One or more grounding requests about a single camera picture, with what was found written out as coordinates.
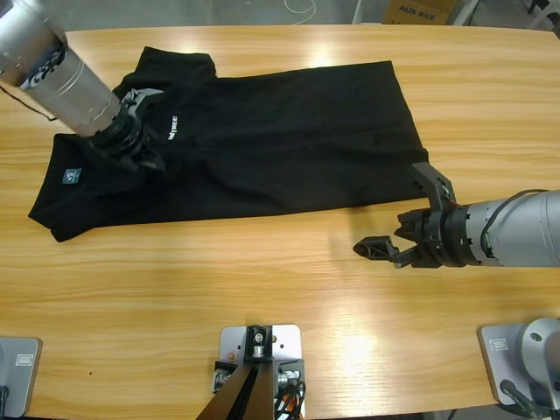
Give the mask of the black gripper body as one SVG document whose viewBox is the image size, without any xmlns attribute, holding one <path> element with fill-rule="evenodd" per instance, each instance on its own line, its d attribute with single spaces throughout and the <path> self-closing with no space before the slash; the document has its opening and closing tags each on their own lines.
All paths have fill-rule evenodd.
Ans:
<svg viewBox="0 0 560 420">
<path fill-rule="evenodd" d="M 467 206 L 423 210 L 423 236 L 416 244 L 414 268 L 465 267 L 472 263 L 471 240 L 466 232 Z"/>
<path fill-rule="evenodd" d="M 90 147 L 109 161 L 115 151 L 138 151 L 138 163 L 142 163 L 142 134 L 154 130 L 144 120 L 143 113 L 151 106 L 147 99 L 125 99 L 119 114 L 103 131 L 88 137 Z"/>
</svg>

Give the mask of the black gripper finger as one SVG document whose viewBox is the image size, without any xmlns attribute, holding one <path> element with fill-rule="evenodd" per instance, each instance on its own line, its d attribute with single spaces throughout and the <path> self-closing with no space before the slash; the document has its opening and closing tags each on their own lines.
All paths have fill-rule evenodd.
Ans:
<svg viewBox="0 0 560 420">
<path fill-rule="evenodd" d="M 365 237 L 353 246 L 353 251 L 370 261 L 387 261 L 395 268 L 403 268 L 412 264 L 417 250 L 413 247 L 401 251 L 393 244 L 391 238 L 385 235 Z"/>
<path fill-rule="evenodd" d="M 129 172 L 137 171 L 139 168 L 138 151 L 115 151 L 108 155 L 109 162 L 120 170 Z"/>
<path fill-rule="evenodd" d="M 406 240 L 421 240 L 423 236 L 423 210 L 412 210 L 397 216 L 400 227 L 395 235 Z"/>
<path fill-rule="evenodd" d="M 158 138 L 150 130 L 144 130 L 142 134 L 142 166 L 157 172 L 165 170 L 165 160 L 158 150 Z"/>
</svg>

